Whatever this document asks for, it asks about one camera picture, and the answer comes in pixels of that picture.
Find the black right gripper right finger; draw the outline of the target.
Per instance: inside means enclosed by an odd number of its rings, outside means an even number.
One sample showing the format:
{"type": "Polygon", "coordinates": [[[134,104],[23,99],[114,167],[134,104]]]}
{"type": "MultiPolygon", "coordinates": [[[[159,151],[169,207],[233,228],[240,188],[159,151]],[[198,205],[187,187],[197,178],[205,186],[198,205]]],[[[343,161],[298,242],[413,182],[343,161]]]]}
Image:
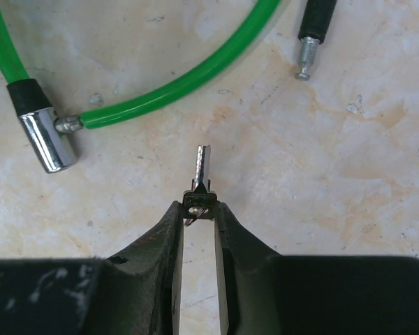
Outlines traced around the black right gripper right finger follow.
{"type": "Polygon", "coordinates": [[[214,214],[222,334],[419,334],[419,259],[282,255],[214,214]]]}

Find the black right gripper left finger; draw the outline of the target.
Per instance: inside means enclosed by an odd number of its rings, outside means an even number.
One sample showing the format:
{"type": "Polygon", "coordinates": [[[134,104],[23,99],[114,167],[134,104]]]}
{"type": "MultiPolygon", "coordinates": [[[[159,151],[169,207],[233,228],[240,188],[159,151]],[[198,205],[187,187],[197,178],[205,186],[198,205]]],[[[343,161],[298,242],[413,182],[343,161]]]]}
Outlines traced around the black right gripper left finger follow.
{"type": "Polygon", "coordinates": [[[177,334],[182,205],[108,258],[0,259],[0,334],[177,334]]]}

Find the silver key bunch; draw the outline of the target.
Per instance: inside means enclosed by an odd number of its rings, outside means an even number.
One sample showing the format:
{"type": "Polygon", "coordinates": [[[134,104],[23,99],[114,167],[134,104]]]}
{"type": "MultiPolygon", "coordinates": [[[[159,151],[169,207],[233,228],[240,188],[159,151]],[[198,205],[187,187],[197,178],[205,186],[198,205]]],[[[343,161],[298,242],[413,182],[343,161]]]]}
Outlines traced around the silver key bunch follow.
{"type": "Polygon", "coordinates": [[[217,203],[216,193],[211,191],[209,179],[211,146],[199,145],[196,168],[191,189],[183,196],[184,226],[189,227],[197,220],[213,220],[217,203]]]}

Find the red cable lock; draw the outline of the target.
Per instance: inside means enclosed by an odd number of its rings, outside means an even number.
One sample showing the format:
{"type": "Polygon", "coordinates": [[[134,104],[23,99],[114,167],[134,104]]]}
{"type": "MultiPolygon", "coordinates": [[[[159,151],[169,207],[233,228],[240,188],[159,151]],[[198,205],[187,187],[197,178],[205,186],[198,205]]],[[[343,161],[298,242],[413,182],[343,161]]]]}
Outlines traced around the red cable lock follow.
{"type": "Polygon", "coordinates": [[[301,42],[298,58],[299,71],[295,78],[301,81],[310,79],[309,70],[313,66],[318,46],[325,41],[337,0],[308,0],[298,39],[301,42]]]}

